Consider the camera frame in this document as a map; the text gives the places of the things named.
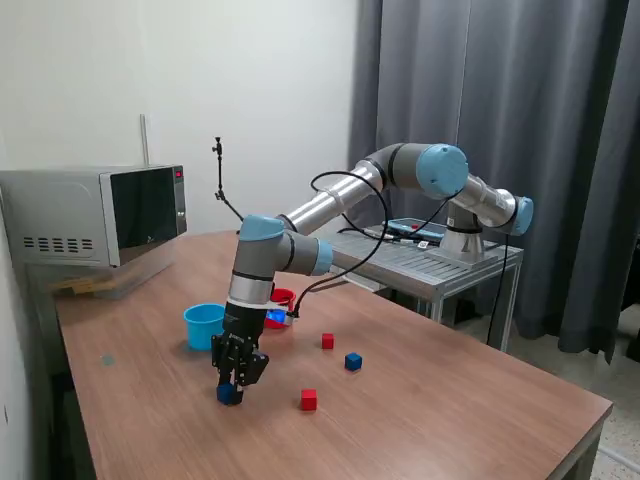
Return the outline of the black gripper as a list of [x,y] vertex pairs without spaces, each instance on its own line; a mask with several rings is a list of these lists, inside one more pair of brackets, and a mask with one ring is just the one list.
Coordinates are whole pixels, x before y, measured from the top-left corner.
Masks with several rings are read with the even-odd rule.
[[227,302],[223,320],[224,333],[211,337],[212,365],[218,370],[219,385],[231,381],[232,354],[229,351],[234,346],[241,349],[234,353],[232,405],[242,402],[244,388],[256,384],[269,363],[269,357],[258,351],[265,317],[265,309]]

